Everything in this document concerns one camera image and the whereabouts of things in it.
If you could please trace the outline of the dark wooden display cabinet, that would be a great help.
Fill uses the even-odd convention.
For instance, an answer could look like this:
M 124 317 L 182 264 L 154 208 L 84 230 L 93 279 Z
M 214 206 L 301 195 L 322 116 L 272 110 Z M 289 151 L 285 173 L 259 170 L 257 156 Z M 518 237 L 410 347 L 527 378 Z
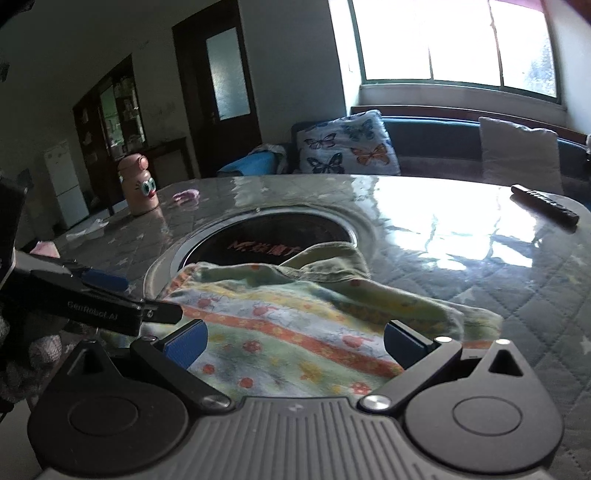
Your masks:
M 147 146 L 132 58 L 124 58 L 73 107 L 91 205 L 113 210 L 124 199 L 118 164 Z

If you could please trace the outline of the pink cartoon thermos bottle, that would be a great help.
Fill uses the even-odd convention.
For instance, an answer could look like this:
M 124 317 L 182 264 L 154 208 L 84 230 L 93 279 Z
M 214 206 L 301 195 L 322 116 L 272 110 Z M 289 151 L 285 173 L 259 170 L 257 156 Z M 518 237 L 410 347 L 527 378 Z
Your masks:
M 133 216 L 140 216 L 159 205 L 155 180 L 148 171 L 147 158 L 139 153 L 124 157 L 118 164 L 121 187 Z

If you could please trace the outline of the floral patterned child garment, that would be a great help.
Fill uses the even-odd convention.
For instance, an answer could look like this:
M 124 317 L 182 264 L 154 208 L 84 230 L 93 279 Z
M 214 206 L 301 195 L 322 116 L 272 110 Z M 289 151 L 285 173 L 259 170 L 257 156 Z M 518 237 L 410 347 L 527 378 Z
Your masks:
M 398 376 L 386 325 L 482 348 L 502 330 L 489 310 L 417 295 L 372 279 L 362 253 L 318 244 L 279 265 L 183 268 L 160 298 L 200 319 L 207 345 L 190 372 L 233 400 L 245 396 L 359 399 Z

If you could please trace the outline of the white refrigerator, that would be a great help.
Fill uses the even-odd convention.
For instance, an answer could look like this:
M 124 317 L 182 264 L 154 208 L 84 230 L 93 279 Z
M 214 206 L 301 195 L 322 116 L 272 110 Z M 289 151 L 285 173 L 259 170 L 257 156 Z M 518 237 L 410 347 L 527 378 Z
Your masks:
M 44 152 L 59 209 L 67 229 L 89 216 L 66 140 Z

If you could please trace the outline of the butterfly print pillow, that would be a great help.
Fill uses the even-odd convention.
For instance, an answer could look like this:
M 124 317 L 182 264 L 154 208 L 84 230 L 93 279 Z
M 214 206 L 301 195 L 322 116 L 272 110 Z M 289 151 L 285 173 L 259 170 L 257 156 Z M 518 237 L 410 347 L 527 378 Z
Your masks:
M 298 168 L 305 174 L 401 174 L 379 110 L 317 123 L 297 132 Z

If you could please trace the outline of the pink tissue pack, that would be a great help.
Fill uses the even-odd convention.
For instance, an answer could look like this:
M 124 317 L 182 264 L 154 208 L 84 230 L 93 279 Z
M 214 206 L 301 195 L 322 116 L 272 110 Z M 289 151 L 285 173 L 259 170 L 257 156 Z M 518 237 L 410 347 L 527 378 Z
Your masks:
M 50 258 L 59 258 L 60 253 L 53 241 L 39 241 L 30 251 L 31 255 L 40 255 Z

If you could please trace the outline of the blue bag on sofa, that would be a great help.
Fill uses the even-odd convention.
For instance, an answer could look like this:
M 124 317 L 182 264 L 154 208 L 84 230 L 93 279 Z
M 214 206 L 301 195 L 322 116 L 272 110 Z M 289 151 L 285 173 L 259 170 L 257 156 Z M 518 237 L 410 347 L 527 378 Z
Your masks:
M 287 149 L 283 145 L 262 144 L 245 157 L 218 170 L 218 177 L 264 176 L 286 173 Z

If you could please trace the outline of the black induction cooktop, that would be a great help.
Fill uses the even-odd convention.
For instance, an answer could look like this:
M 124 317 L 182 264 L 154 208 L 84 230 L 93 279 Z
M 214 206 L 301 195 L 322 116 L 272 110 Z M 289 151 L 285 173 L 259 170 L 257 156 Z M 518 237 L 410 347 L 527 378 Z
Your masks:
M 176 241 L 147 270 L 142 293 L 156 298 L 191 263 L 280 265 L 308 247 L 346 242 L 372 254 L 373 227 L 362 215 L 331 205 L 270 205 L 207 221 Z

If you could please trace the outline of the white crumpled tissue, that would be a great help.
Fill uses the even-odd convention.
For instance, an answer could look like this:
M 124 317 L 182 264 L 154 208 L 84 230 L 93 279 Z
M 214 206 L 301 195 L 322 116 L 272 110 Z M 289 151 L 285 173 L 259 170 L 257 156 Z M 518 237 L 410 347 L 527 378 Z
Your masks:
M 92 224 L 87 226 L 85 229 L 78 232 L 69 233 L 66 235 L 66 240 L 70 243 L 82 242 L 85 240 L 91 240 L 100 238 L 104 235 L 106 227 L 109 225 L 109 221 L 106 219 L 96 219 Z

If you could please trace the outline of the grey cushion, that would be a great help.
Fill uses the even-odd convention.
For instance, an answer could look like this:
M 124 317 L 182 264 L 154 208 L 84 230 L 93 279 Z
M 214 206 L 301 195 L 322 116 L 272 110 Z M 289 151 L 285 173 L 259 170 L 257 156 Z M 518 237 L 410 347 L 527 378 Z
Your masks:
M 489 117 L 479 118 L 483 180 L 563 194 L 558 135 Z

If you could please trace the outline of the grey quilted star tablecloth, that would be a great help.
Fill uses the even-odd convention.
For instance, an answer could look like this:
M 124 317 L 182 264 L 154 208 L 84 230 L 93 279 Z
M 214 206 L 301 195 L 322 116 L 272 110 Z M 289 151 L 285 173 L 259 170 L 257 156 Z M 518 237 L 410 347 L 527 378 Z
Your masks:
M 277 206 L 329 211 L 353 226 L 380 283 L 502 316 L 564 418 L 558 479 L 590 475 L 590 213 L 568 231 L 517 204 L 502 186 L 400 176 L 279 175 L 196 180 L 197 202 L 159 193 L 158 210 L 112 217 L 104 234 L 57 239 L 61 254 L 126 277 L 134 291 L 161 255 L 211 223 Z

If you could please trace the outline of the dark door with glass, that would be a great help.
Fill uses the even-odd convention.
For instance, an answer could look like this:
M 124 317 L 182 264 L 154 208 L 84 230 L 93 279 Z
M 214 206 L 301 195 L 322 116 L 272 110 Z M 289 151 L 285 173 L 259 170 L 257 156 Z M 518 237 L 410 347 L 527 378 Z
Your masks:
M 262 142 L 238 2 L 202 9 L 172 36 L 199 175 L 214 177 Z

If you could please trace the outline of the dark blue sofa bench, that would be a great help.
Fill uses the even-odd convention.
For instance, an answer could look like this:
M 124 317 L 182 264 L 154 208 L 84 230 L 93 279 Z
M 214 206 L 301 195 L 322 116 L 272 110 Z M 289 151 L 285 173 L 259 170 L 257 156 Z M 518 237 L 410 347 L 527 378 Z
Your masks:
M 393 142 L 401 174 L 485 182 L 479 118 L 489 117 L 558 135 L 564 193 L 584 206 L 590 204 L 590 147 L 583 135 L 534 120 L 479 110 L 430 106 L 356 107 L 351 115 L 379 110 Z M 324 121 L 294 124 L 287 150 L 288 169 L 297 171 L 297 132 Z

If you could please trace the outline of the black remote control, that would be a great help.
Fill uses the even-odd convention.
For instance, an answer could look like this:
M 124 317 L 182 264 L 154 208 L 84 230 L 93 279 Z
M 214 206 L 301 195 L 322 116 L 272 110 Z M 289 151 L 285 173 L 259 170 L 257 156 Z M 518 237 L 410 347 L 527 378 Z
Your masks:
M 520 184 L 512 185 L 511 191 L 516 201 L 545 215 L 560 225 L 568 228 L 574 228 L 578 225 L 580 219 L 578 214 L 537 191 Z

